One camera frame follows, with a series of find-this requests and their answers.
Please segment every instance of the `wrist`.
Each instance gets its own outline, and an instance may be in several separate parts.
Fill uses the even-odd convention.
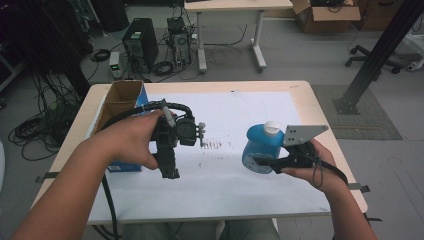
[[[331,186],[323,192],[329,202],[338,201],[350,194],[349,187],[341,179],[334,179]]]
[[[92,155],[92,161],[107,167],[114,159],[116,159],[116,144],[110,143],[107,137],[97,133],[94,136],[84,140],[79,146],[87,155]]]

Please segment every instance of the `table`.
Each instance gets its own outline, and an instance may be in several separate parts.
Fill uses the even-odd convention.
[[[234,24],[236,22],[249,23],[248,19],[254,16],[250,13],[256,12],[256,32],[252,41],[252,47],[255,53],[256,60],[259,65],[259,72],[262,72],[266,68],[265,59],[262,55],[262,51],[259,47],[259,38],[262,29],[262,20],[264,17],[264,11],[268,9],[286,9],[291,8],[293,5],[290,0],[210,0],[201,2],[185,3],[185,9],[188,12],[197,13],[197,33],[198,33],[198,58],[199,58],[199,70],[201,73],[205,73],[207,70],[205,47],[203,43],[202,24],[205,16],[210,16],[213,21],[210,24],[222,24],[228,25],[229,22]]]
[[[99,84],[94,85],[91,87],[63,145],[60,149],[51,169],[50,172],[59,172],[63,165],[66,163],[67,159],[71,155],[72,151],[76,148],[76,146],[85,138],[85,135],[87,133],[87,130],[90,127],[90,124],[92,122],[92,119],[95,117],[96,112],[99,109],[99,105],[101,102],[101,99],[103,96],[106,95],[108,89],[110,87],[110,84]],[[191,94],[191,93],[222,93],[222,92],[241,92],[241,93],[255,93],[255,92],[272,92],[272,93],[278,93],[278,92],[286,92],[289,93],[294,106],[297,111],[297,115],[299,117],[299,120],[304,125],[313,125],[313,124],[328,124],[327,120],[325,119],[325,116],[319,106],[318,101],[315,98],[315,95],[309,85],[309,83],[305,81],[249,81],[249,82],[190,82],[190,83],[152,83],[152,84],[146,84],[146,91],[149,94],[170,94],[170,93],[178,93],[179,95],[184,94]],[[350,171],[349,166],[346,163],[346,159],[343,156],[343,153],[341,152],[341,149],[332,133],[331,130],[328,130],[324,132],[323,134],[319,135],[317,137],[319,141],[321,141],[326,147],[328,147],[332,152],[336,159],[337,166],[346,174],[346,176],[349,179],[350,183],[355,183],[356,180]],[[177,167],[181,166],[182,160],[180,153],[176,152],[176,158],[177,158]],[[246,174],[250,174],[251,172],[246,169]],[[124,178],[126,179],[137,179],[137,176],[140,174],[145,174],[145,172],[142,173],[123,173],[126,175]],[[191,176],[189,174],[186,174],[184,172],[181,172],[180,168],[180,174],[181,179],[190,178]],[[109,180],[109,184],[111,186],[112,195],[117,194],[118,196],[122,196],[122,192],[114,190],[116,184],[124,184],[127,185],[128,182],[125,182],[127,180],[123,180],[123,178],[118,177],[118,175],[109,174],[109,176],[112,176],[112,179]],[[167,183],[166,181],[170,181],[168,183],[173,183],[173,181],[180,181],[180,180],[161,180],[160,177],[158,177],[158,181],[161,181],[161,184],[166,187]],[[37,195],[36,201],[39,199],[39,197],[46,191],[46,189],[51,185],[53,179],[46,179],[40,189],[39,194]],[[100,187],[98,196],[102,194],[102,188]],[[367,204],[359,190],[352,190],[352,193],[358,202],[362,212],[367,211]],[[168,199],[168,204],[170,206],[177,208],[180,208],[181,206],[175,206],[172,205],[175,202],[173,202],[172,199],[172,192],[169,192],[170,198]],[[205,216],[201,215],[203,213],[201,212],[192,212],[189,215],[186,215],[181,218],[177,218],[172,215],[172,211],[170,214],[168,210],[165,211],[166,207],[163,206],[148,206],[150,209],[153,209],[155,212],[155,215],[161,216],[160,218],[154,218],[149,214],[138,216],[137,218],[134,218],[134,212],[136,213],[137,210],[133,208],[137,208],[140,204],[140,202],[122,202],[119,199],[114,198],[115,201],[115,208],[117,209],[117,218],[121,223],[134,223],[134,222],[158,222],[158,221],[192,221],[192,220],[212,220],[212,219],[222,219],[222,218],[231,218],[231,219],[240,219],[240,218],[259,218],[259,217],[284,217],[284,216],[308,216],[308,215],[328,215],[329,209],[322,209],[322,210],[316,210],[316,209],[308,209],[308,206],[300,206],[299,209],[296,210],[296,212],[269,212],[268,210],[264,210],[263,214],[256,214],[256,215],[243,215],[243,216]],[[315,199],[312,197],[308,200],[311,202],[314,202]],[[94,206],[92,215],[90,215],[89,224],[106,224],[110,223],[110,213],[108,212],[106,201],[102,198],[97,199],[96,198],[96,204],[102,205],[99,207]],[[213,206],[203,206],[205,209],[213,208]]]

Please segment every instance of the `black cable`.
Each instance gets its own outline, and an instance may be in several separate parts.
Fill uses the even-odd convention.
[[[332,13],[338,13],[338,12],[340,12],[340,10],[342,10],[342,8],[343,8],[343,6],[342,6],[342,5],[339,5],[339,6],[332,6],[332,7],[328,7],[328,11],[330,11],[330,12],[332,12]]]
[[[166,76],[174,72],[174,65],[172,62],[163,61],[153,65],[153,74],[156,76]]]
[[[102,232],[98,226],[93,225],[93,228],[94,228],[94,230],[96,230],[96,232],[97,232],[98,234],[100,234],[100,235],[101,235],[101,236],[102,236],[105,240],[110,240],[110,239],[109,239],[109,236],[107,236],[104,232]]]
[[[217,45],[217,46],[232,46],[232,45],[235,45],[235,44],[243,41],[244,35],[246,34],[246,30],[247,30],[247,24],[244,27],[244,31],[243,31],[241,38],[239,40],[235,41],[235,42],[232,42],[232,43],[204,43],[203,45]]]
[[[114,237],[113,233],[111,233],[104,225],[100,225],[100,228],[103,230],[104,233],[107,235]]]
[[[125,112],[122,112],[118,115],[111,117],[109,120],[106,121],[105,124],[103,124],[101,130],[106,129],[109,126],[111,126],[112,124],[117,123],[117,122],[119,122],[119,121],[121,121],[121,120],[123,120],[127,117],[133,116],[133,115],[141,113],[141,112],[146,112],[146,111],[155,110],[155,109],[162,109],[164,106],[167,106],[170,109],[184,111],[186,113],[184,116],[193,117],[192,111],[190,110],[189,107],[187,107],[185,105],[178,104],[178,103],[165,103],[165,105],[164,105],[164,103],[162,101],[155,101],[155,102],[149,102],[148,104],[143,105],[141,107],[133,108],[133,109],[127,110]],[[105,191],[106,199],[107,199],[107,202],[108,202],[108,205],[109,205],[110,214],[111,214],[111,217],[112,217],[113,236],[114,236],[115,240],[118,240],[119,239],[118,221],[116,219],[115,206],[113,204],[113,198],[112,198],[112,194],[110,192],[109,184],[107,182],[106,174],[103,175],[102,185],[103,185],[103,189]]]
[[[313,181],[312,182],[313,183],[312,185],[314,187],[320,188],[322,186],[322,184],[323,184],[324,179],[323,179],[322,168],[326,168],[326,169],[330,170],[331,172],[333,172],[334,174],[336,174],[340,179],[343,180],[344,183],[346,183],[346,185],[349,184],[346,175],[340,169],[338,169],[336,166],[323,161],[320,157],[313,158],[313,157],[310,157],[310,156],[307,156],[307,155],[302,155],[302,157],[305,157],[305,158],[308,158],[308,159],[312,160],[314,162],[314,164],[315,164],[314,172],[313,172],[313,176],[312,176],[312,179],[313,179],[312,180]],[[316,169],[318,167],[320,167],[320,171],[321,171],[321,183],[320,184],[315,184],[315,173],[316,173]]]
[[[110,57],[110,50],[96,49],[90,54],[90,60],[93,62],[104,62]]]
[[[91,76],[87,78],[87,81],[90,81],[90,79],[94,76],[94,74],[96,74],[97,69],[99,69],[99,62],[96,62],[96,68],[94,69],[94,71],[91,74]]]
[[[110,192],[109,184],[108,184],[107,179],[106,179],[106,174],[103,175],[102,186],[103,186],[103,190],[105,191],[107,203],[108,203],[109,209],[110,209],[110,214],[112,215],[113,236],[114,236],[115,240],[119,240],[118,222],[116,220],[115,206],[113,204],[112,194]]]
[[[177,231],[175,231],[174,235],[177,235],[177,234],[180,232],[181,227],[183,226],[183,223],[184,223],[184,222],[181,222],[181,223],[180,223],[180,226],[178,227]]]

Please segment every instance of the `white bottle cap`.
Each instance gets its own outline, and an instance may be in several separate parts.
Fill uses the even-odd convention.
[[[264,125],[265,134],[268,136],[274,136],[280,131],[280,124],[274,121],[268,121]]]

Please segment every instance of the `brown cardboard box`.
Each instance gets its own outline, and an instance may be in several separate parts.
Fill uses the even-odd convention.
[[[403,0],[355,0],[361,20],[354,25],[361,31],[384,31]]]
[[[302,32],[345,32],[351,21],[359,21],[359,8],[346,0],[340,8],[312,7],[308,0],[292,0],[296,22]]]
[[[142,81],[113,82],[109,92],[106,94],[105,102],[100,109],[92,134],[99,132],[111,117],[134,108],[142,86]]]

